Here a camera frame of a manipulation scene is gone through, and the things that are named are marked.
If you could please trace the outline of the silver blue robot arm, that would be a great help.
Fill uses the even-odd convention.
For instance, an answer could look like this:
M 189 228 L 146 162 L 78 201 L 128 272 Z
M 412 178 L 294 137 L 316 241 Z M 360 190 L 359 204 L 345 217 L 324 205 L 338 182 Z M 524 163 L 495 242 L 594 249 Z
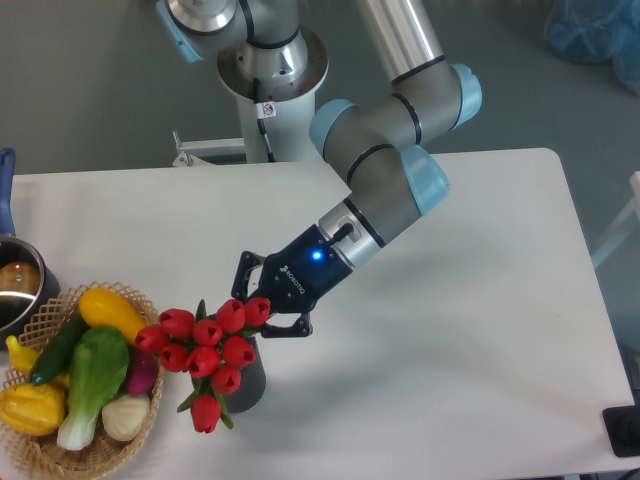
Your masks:
M 264 297 L 289 327 L 266 338 L 305 337 L 316 302 L 433 209 L 449 191 L 425 143 L 480 109 L 477 77 L 449 63 L 418 1 L 362 1 L 358 9 L 392 95 L 371 109 L 336 99 L 318 106 L 328 55 L 301 25 L 294 1 L 160 1 L 157 13 L 187 62 L 217 59 L 235 96 L 238 139 L 178 143 L 184 159 L 241 154 L 250 163 L 327 162 L 349 195 L 281 251 L 242 254 L 232 296 Z

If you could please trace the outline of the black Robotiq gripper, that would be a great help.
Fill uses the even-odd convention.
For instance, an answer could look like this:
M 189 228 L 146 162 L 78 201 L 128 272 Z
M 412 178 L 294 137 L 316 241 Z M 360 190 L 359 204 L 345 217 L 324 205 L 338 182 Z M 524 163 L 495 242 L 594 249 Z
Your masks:
M 240 254 L 231 287 L 231 297 L 237 300 L 261 297 L 270 301 L 272 314 L 302 313 L 291 326 L 265 323 L 263 338 L 306 338 L 313 333 L 310 311 L 317 301 L 352 273 L 335 247 L 353 231 L 340 227 L 330 239 L 325 239 L 312 225 L 281 251 L 266 257 L 251 251 Z M 262 267 L 257 288 L 250 295 L 251 274 Z

